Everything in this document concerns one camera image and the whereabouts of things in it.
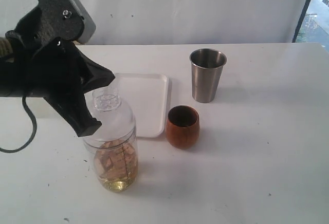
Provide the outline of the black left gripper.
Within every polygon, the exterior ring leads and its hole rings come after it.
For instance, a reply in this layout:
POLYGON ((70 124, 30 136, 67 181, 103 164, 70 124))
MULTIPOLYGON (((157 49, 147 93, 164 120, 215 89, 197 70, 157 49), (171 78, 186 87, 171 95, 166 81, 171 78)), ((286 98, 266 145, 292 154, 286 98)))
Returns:
POLYGON ((1 97, 46 98, 78 137, 93 135, 102 123, 91 115, 85 94, 115 79, 75 45, 95 31, 79 0, 38 0, 1 38, 1 97))

